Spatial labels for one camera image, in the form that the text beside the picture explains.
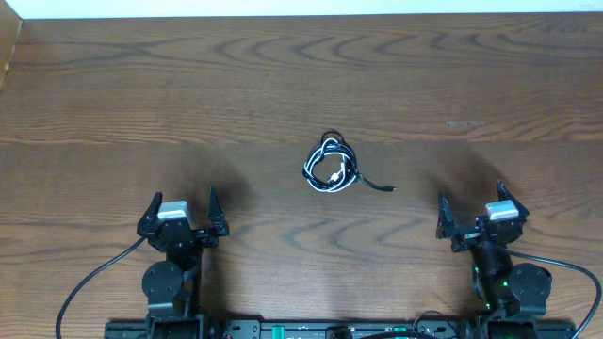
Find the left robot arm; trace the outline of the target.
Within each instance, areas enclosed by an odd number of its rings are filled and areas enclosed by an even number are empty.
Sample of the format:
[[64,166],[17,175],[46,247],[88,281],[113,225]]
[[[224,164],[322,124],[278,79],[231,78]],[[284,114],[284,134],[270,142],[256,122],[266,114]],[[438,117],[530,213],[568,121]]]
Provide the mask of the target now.
[[148,299],[148,338],[221,338],[222,323],[193,312],[199,291],[203,250],[216,248],[219,238],[230,234],[221,211],[217,189],[209,188],[210,226],[194,230],[187,202],[163,202],[155,193],[140,218],[137,234],[166,255],[144,273],[141,287]]

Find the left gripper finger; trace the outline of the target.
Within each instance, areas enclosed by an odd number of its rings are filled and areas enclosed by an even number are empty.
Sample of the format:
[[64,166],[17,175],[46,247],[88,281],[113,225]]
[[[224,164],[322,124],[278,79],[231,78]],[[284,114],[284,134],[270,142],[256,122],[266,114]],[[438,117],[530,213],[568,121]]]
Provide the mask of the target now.
[[140,229],[148,229],[151,224],[157,220],[157,214],[159,207],[162,203],[163,194],[156,192],[152,198],[151,203],[139,220]]
[[227,230],[227,221],[220,208],[217,189],[213,186],[209,188],[208,219],[217,231]]

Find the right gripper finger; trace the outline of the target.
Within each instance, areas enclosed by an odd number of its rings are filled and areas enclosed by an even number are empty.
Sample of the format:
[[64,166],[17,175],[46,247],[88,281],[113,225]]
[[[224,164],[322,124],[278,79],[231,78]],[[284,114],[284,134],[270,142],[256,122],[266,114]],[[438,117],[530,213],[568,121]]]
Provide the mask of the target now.
[[436,227],[437,235],[453,235],[456,230],[456,222],[451,212],[448,199],[438,195],[438,221]]
[[519,202],[518,199],[514,197],[514,195],[510,192],[510,190],[505,186],[505,184],[498,180],[496,183],[497,186],[497,195],[498,199],[502,201],[511,201],[518,211],[518,216],[521,218],[527,218],[529,216],[529,210]]

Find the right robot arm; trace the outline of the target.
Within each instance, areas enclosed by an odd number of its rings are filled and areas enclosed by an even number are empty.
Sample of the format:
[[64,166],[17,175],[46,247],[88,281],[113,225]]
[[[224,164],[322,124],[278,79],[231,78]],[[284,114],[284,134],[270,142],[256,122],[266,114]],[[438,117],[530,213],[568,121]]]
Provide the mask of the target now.
[[459,323],[460,338],[536,338],[537,318],[546,314],[552,276],[540,266],[514,264],[508,245],[523,234],[530,215],[500,181],[496,202],[472,226],[459,226],[448,199],[438,197],[436,237],[448,238],[453,252],[468,251],[473,261],[473,284],[487,312]]

